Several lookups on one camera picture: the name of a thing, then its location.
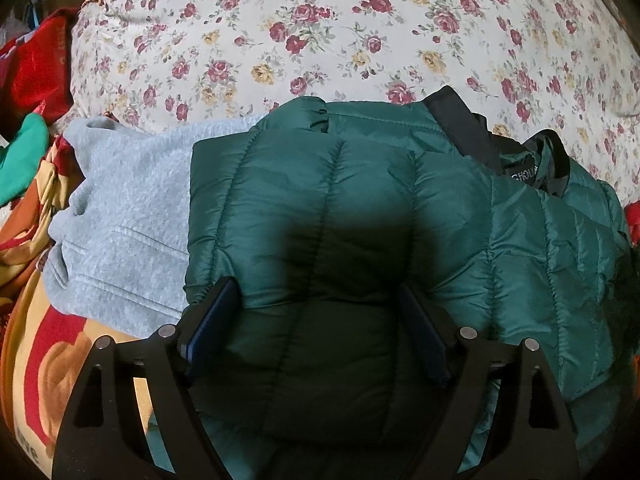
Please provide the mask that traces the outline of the green quilted puffer jacket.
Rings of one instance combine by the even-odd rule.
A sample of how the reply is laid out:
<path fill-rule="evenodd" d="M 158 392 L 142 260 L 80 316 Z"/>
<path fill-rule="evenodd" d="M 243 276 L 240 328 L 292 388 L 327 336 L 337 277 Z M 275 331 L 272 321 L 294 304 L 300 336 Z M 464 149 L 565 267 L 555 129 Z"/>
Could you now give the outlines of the green quilted puffer jacket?
<path fill-rule="evenodd" d="M 421 313 L 538 341 L 589 479 L 636 478 L 639 277 L 615 192 L 541 131 L 490 134 L 458 98 L 298 98 L 198 141 L 189 304 L 244 309 L 190 389 L 235 479 L 407 479 L 454 378 Z"/>

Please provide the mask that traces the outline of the orange red cartoon blanket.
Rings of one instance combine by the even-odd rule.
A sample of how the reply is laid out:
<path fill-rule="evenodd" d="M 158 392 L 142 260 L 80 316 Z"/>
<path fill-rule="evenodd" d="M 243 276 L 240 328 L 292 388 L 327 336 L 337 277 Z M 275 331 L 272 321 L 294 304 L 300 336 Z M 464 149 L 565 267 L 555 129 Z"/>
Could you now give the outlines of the orange red cartoon blanket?
<path fill-rule="evenodd" d="M 128 335 L 54 307 L 43 269 L 56 212 L 82 174 L 74 150 L 57 138 L 38 162 L 26 194 L 1 223 L 1 420 L 9 440 L 50 476 L 63 412 L 92 344 Z"/>

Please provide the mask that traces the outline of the grey fleece garment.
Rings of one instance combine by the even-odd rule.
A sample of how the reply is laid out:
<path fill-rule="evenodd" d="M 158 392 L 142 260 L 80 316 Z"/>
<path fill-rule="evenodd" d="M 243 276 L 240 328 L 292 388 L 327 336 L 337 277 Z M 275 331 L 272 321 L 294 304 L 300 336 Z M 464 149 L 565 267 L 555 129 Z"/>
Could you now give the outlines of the grey fleece garment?
<path fill-rule="evenodd" d="M 258 118 L 215 120 L 163 133 L 111 118 L 77 118 L 63 133 L 84 176 L 52 218 L 43 268 L 50 303 L 145 338 L 186 308 L 193 145 L 253 127 Z"/>

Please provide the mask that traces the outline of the red cloth on bed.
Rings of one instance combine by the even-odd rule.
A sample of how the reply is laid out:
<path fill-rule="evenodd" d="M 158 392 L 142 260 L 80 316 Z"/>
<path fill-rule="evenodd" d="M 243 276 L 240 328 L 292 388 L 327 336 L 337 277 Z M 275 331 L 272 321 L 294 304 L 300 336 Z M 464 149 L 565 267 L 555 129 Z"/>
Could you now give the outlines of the red cloth on bed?
<path fill-rule="evenodd" d="M 625 216 L 631 243 L 638 247 L 640 243 L 640 202 L 634 202 L 625 207 Z"/>

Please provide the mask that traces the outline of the green garment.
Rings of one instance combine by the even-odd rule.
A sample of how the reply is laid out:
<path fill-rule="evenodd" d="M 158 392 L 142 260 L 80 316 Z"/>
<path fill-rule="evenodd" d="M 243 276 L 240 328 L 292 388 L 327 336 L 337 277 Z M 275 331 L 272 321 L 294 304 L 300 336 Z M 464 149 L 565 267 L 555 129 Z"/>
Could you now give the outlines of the green garment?
<path fill-rule="evenodd" d="M 28 114 L 14 139 L 6 148 L 1 149 L 1 206 L 26 192 L 48 147 L 49 131 L 46 122 L 39 114 Z"/>

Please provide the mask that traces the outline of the red garment pile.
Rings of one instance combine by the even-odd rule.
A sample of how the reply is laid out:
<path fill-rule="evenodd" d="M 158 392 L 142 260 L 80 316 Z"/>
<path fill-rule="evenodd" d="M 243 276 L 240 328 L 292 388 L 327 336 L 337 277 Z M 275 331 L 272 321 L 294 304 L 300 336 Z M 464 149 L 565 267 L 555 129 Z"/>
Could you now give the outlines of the red garment pile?
<path fill-rule="evenodd" d="M 72 106 L 70 46 L 77 14 L 76 9 L 58 9 L 33 32 L 1 49 L 3 140 L 13 140 L 30 113 L 52 125 Z"/>

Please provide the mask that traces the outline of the floral white duvet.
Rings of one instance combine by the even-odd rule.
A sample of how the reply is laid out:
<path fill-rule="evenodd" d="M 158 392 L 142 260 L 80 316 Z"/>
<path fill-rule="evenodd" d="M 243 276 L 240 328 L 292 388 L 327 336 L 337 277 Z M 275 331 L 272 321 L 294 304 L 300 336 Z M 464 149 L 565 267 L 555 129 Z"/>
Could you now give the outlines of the floral white duvet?
<path fill-rule="evenodd" d="M 89 0 L 72 38 L 72 117 L 162 132 L 449 86 L 493 132 L 551 128 L 639 197 L 639 55 L 602 0 Z"/>

